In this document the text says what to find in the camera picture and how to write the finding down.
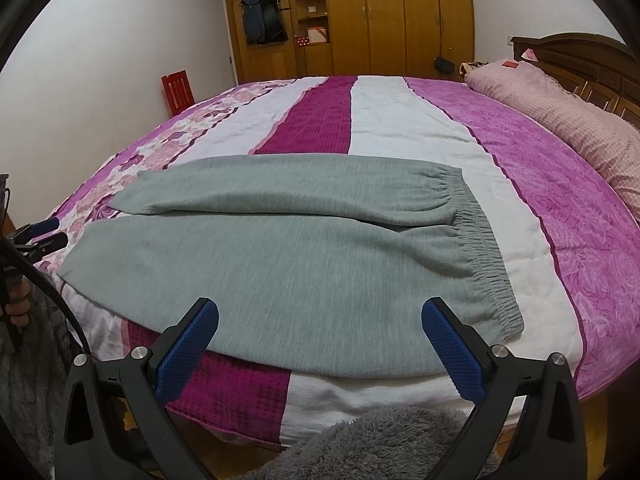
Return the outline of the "person's left hand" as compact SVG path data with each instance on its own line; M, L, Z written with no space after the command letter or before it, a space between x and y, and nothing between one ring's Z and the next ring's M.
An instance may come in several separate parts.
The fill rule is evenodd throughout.
M29 311L32 307L30 301L29 281L26 278L11 278L8 285L8 300L2 304L2 309L9 315L9 321L17 327L25 327L29 324Z

